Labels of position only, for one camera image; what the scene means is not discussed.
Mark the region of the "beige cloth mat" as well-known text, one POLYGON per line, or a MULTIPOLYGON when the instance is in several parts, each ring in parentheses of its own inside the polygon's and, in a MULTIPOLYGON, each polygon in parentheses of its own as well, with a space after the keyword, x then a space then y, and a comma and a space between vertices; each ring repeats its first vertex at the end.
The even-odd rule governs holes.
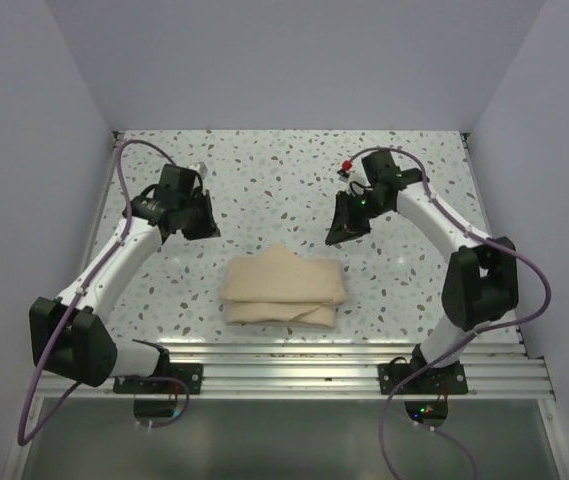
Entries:
POLYGON ((273 244, 230 260, 220 299, 229 325, 280 324, 333 329, 348 299, 337 259, 299 256, 273 244))

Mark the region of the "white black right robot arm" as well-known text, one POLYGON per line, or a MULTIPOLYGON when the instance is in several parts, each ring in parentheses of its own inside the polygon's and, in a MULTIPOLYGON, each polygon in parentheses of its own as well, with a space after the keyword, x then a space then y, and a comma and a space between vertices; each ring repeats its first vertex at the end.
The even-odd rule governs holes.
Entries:
POLYGON ((439 197, 421 162, 401 169, 395 152, 363 150, 363 177, 354 173, 352 160, 341 164, 338 175, 346 187, 336 194, 325 243, 333 246, 359 239, 370 233, 373 219, 394 212, 417 227, 442 255, 447 265, 441 292, 444 314, 414 348, 409 369, 413 387, 428 393, 444 382, 444 369, 458 362, 455 344, 515 308, 517 266, 508 238, 493 239, 475 229, 439 197))

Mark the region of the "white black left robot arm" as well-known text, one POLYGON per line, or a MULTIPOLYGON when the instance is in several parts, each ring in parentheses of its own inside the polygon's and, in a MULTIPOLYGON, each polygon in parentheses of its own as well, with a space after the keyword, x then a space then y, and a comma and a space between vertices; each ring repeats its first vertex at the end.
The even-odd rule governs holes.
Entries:
POLYGON ((157 183, 127 200, 115 232, 79 277, 55 298, 40 297, 32 304, 29 323, 38 371, 92 387, 128 377, 153 393, 169 386, 168 351, 143 340, 118 343, 106 323, 134 275, 170 236, 219 236, 203 185, 206 172, 202 162, 164 165, 157 183))

